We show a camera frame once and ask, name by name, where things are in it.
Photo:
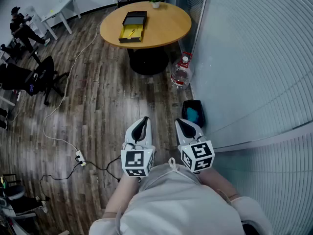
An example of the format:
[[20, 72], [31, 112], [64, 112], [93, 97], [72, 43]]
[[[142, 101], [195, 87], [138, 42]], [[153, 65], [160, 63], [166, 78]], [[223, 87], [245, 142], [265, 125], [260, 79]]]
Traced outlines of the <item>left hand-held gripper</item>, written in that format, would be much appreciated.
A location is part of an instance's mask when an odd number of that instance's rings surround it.
[[130, 177], [147, 177], [155, 161], [152, 125], [148, 117], [135, 121], [126, 131], [121, 150], [122, 169]]

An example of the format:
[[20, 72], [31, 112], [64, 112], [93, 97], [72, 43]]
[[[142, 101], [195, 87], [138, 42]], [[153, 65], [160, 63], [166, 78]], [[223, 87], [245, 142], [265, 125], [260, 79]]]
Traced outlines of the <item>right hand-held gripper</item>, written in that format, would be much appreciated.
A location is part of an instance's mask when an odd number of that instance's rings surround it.
[[211, 168], [215, 158], [212, 143], [211, 141], [197, 140], [204, 136], [202, 129], [197, 124], [183, 118], [175, 120], [175, 127], [180, 159], [183, 164], [192, 173]]

